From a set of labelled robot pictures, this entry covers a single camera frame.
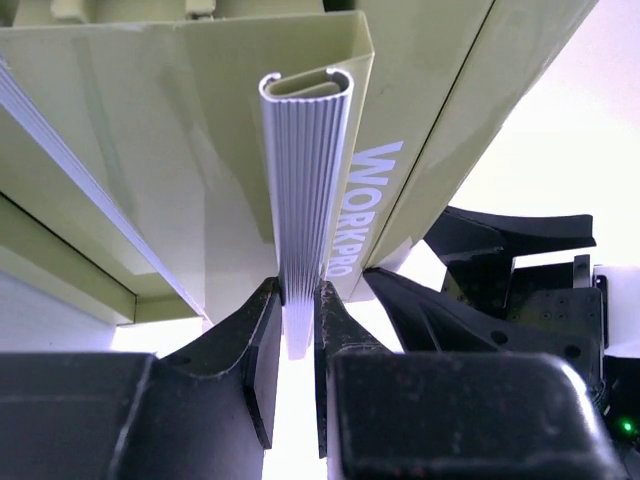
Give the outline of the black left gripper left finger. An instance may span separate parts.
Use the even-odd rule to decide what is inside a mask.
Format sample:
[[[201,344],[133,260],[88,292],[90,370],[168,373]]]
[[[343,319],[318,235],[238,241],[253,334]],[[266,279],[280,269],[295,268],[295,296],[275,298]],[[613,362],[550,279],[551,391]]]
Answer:
[[[273,442],[280,289],[176,352],[6,353],[5,479],[258,479]]]

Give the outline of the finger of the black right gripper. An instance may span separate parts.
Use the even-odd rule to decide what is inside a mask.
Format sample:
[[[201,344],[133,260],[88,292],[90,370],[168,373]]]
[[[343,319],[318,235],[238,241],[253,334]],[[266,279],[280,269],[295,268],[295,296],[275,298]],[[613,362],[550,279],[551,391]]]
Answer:
[[[596,245],[589,214],[554,217],[494,215],[446,207],[424,236],[446,265],[589,248]]]
[[[407,351],[549,353],[576,370],[595,368],[595,346],[584,336],[492,317],[385,269],[364,277]]]

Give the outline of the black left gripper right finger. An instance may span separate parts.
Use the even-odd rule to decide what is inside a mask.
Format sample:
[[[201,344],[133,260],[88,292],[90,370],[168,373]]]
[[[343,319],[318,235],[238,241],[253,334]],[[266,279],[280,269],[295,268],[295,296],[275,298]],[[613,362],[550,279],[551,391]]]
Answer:
[[[624,479],[586,383],[547,353],[394,353],[314,295],[318,451],[333,479]]]

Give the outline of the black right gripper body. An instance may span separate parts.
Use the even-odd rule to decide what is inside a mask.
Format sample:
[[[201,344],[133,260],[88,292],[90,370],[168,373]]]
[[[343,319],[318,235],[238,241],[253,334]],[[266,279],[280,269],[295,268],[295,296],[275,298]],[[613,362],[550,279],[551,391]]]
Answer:
[[[586,255],[572,262],[517,268],[506,255],[452,261],[442,292],[483,315],[489,340],[511,352],[567,361],[588,388],[603,388],[602,296]]]

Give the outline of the green top drawer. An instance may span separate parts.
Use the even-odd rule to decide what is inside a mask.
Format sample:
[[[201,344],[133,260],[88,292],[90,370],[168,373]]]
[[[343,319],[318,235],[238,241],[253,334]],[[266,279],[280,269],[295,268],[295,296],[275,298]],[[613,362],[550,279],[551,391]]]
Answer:
[[[113,325],[1,265],[1,348],[104,351],[116,331],[210,328],[267,277],[284,284],[289,354],[312,340],[312,292],[330,243],[374,63],[369,5],[321,1],[5,1],[1,65],[93,67],[159,117],[201,184],[204,317]]]

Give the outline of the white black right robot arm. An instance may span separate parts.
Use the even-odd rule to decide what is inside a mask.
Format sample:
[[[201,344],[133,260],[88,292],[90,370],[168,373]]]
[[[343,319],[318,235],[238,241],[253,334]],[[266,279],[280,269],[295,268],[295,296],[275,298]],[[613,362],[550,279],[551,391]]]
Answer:
[[[407,352],[547,353],[584,379],[612,439],[639,447],[639,272],[591,261],[589,214],[517,217],[447,207],[424,235],[432,289],[383,267],[364,278]]]

